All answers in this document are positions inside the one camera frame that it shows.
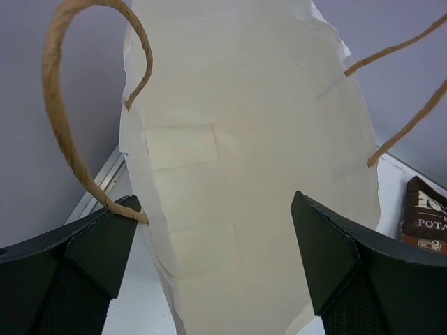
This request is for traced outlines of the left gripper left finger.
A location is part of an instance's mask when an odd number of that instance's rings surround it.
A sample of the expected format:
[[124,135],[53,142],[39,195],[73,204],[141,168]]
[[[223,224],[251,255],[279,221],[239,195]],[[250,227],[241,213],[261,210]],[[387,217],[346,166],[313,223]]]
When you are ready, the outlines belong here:
[[106,208],[1,249],[2,334],[101,334],[137,221]]

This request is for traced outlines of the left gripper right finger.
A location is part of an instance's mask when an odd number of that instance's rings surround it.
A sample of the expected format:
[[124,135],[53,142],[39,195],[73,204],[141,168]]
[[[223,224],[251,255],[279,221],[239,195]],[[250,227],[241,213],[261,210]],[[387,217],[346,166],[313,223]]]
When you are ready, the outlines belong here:
[[326,334],[445,334],[446,256],[350,221],[302,192],[291,215]]

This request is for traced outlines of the dark brown snack bag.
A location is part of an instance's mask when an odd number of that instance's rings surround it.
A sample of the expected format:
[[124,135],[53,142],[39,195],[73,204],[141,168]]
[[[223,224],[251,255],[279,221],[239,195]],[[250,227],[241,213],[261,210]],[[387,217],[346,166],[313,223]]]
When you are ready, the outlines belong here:
[[446,253],[446,197],[419,177],[406,184],[400,237],[406,244]]

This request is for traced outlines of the brown paper bag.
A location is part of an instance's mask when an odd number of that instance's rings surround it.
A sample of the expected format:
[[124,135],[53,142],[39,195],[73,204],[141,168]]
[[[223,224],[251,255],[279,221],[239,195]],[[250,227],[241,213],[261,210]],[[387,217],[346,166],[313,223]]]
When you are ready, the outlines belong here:
[[302,191],[375,228],[379,158],[446,87],[378,146],[355,73],[446,22],[353,61],[312,1],[103,1],[129,22],[119,150],[141,209],[114,203],[74,143],[62,45],[94,1],[64,1],[41,80],[61,152],[84,188],[142,223],[178,334],[292,334],[311,319],[290,205]]

